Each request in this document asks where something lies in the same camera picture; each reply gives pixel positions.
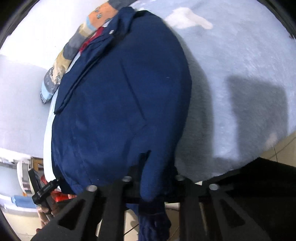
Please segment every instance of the black metal frame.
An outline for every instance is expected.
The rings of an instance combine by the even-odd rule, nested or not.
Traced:
[[[296,237],[294,167],[259,158],[239,170],[205,181],[202,186],[186,178],[177,179],[179,181],[174,180],[175,191],[163,198],[167,202],[180,202],[180,241],[291,241]],[[123,241],[125,203],[138,203],[138,189],[136,179],[118,180],[103,188],[89,186],[32,241]],[[273,202],[261,199],[290,203],[281,215],[292,219],[276,215],[274,227],[270,227],[269,220],[267,224],[262,222],[265,214],[250,212],[248,201],[251,200],[251,206],[257,210],[276,207]],[[97,237],[95,232],[101,220]]]
[[[0,239],[1,241],[20,241],[0,209]]]

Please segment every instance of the red object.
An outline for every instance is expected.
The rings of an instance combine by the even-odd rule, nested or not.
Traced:
[[[103,30],[104,30],[104,27],[99,27],[96,33],[89,40],[83,43],[83,45],[79,49],[79,52],[81,53],[89,45],[91,41],[99,37],[102,34]]]
[[[42,175],[42,177],[40,178],[40,180],[46,185],[48,182],[45,179],[45,176]],[[63,194],[60,191],[54,190],[51,192],[51,197],[53,200],[55,200],[55,202],[60,202],[60,201],[64,201],[64,200],[68,200],[70,199],[68,194]]]

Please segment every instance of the blue towel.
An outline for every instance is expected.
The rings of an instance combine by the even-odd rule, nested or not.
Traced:
[[[11,198],[11,202],[14,203],[17,207],[36,208],[36,205],[33,203],[31,197],[15,195]]]

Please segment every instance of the floor tile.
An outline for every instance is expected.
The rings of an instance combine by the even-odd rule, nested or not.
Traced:
[[[276,161],[277,162],[277,159],[276,159],[276,156],[275,155],[272,158],[270,158],[269,160]]]
[[[272,147],[272,148],[270,148],[268,151],[265,151],[265,152],[263,152],[261,155],[260,155],[260,157],[262,157],[262,158],[264,158],[264,159],[268,159],[268,160],[270,160],[272,157],[274,157],[275,156],[275,151],[274,151],[274,148]]]
[[[179,237],[179,211],[167,209],[166,210],[168,218],[170,219],[172,226],[170,228],[170,241],[174,241]]]
[[[41,222],[38,217],[25,217],[4,213],[5,218],[12,229],[19,234],[35,235],[36,229],[41,228]]]
[[[296,132],[291,134],[290,136],[286,137],[285,139],[281,140],[274,148],[276,150],[276,153],[280,152],[283,150],[290,142],[295,140],[296,138]]]
[[[296,139],[276,154],[277,161],[296,167]]]
[[[126,224],[125,224],[125,233],[131,230],[134,226],[138,224],[138,218],[134,214],[132,210],[127,210],[126,211]],[[124,241],[136,241],[138,240],[138,232],[139,232],[139,226],[134,228],[132,231],[127,233],[124,236]]]
[[[17,234],[21,241],[30,241],[33,238],[33,235],[26,234]]]

